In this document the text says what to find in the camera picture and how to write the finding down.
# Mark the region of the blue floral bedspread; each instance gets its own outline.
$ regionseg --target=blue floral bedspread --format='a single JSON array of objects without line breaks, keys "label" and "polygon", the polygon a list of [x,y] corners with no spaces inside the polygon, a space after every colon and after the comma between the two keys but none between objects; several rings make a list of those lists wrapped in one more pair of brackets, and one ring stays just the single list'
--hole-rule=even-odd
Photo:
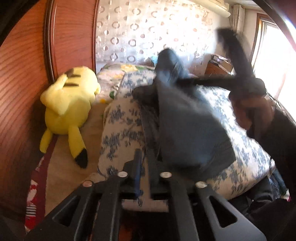
[{"label": "blue floral bedspread", "polygon": [[[149,198],[149,181],[145,157],[145,141],[141,125],[140,109],[131,96],[131,91],[139,85],[153,82],[153,71],[144,70],[126,73],[122,79],[115,100],[104,114],[101,156],[98,173],[102,179],[121,171],[125,162],[133,159],[134,151],[143,151],[141,189],[138,200],[125,200],[123,207],[130,210],[166,211],[163,201]],[[199,90],[212,106],[216,117],[227,131],[232,142],[236,161],[217,177],[207,180],[213,189],[226,199],[234,198],[258,183],[274,167],[269,155],[246,131],[238,126],[228,99],[229,91],[221,88],[203,87]]]}]

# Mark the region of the sheer curtain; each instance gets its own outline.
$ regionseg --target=sheer curtain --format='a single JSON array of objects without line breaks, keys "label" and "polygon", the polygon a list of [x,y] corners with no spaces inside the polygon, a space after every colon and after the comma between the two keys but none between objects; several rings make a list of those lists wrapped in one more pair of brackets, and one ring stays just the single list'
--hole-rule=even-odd
[{"label": "sheer curtain", "polygon": [[240,4],[233,6],[233,23],[232,30],[241,36],[244,27],[244,8]]}]

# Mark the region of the screw head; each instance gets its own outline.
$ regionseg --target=screw head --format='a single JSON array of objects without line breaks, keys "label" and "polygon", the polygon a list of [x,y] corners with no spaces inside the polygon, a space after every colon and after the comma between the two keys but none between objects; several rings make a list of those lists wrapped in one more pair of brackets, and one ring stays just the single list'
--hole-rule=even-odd
[{"label": "screw head", "polygon": [[196,184],[195,184],[195,186],[197,187],[197,188],[205,188],[205,187],[207,187],[207,184],[205,183],[205,182],[197,182]]},{"label": "screw head", "polygon": [[160,176],[161,176],[162,178],[169,178],[169,177],[172,176],[172,174],[171,174],[170,172],[162,172],[162,173],[160,174]]},{"label": "screw head", "polygon": [[119,172],[118,174],[117,174],[117,176],[119,176],[119,177],[126,177],[128,175],[128,173],[127,172]]},{"label": "screw head", "polygon": [[83,185],[85,188],[89,188],[89,187],[92,186],[92,181],[90,181],[90,180],[84,181],[82,185]]}]

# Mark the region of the hand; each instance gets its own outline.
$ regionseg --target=hand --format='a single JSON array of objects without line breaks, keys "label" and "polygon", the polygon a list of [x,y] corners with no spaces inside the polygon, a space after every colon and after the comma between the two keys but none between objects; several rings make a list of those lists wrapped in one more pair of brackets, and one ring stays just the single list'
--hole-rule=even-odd
[{"label": "hand", "polygon": [[[268,97],[253,96],[247,99],[239,100],[231,93],[229,99],[233,107],[233,113],[236,117],[238,125],[246,130],[249,130],[251,125],[255,126],[255,137],[259,137],[266,132],[274,118],[273,102]],[[254,111],[254,122],[247,117],[247,112],[250,108]]]}]

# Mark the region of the black ear tip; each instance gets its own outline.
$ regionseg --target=black ear tip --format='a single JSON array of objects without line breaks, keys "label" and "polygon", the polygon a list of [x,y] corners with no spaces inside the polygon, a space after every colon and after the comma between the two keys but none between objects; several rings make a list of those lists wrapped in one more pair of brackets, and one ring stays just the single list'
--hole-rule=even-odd
[{"label": "black ear tip", "polygon": [[75,157],[76,163],[81,167],[81,168],[86,168],[88,159],[87,159],[87,151],[86,149],[83,149],[77,157]]}]

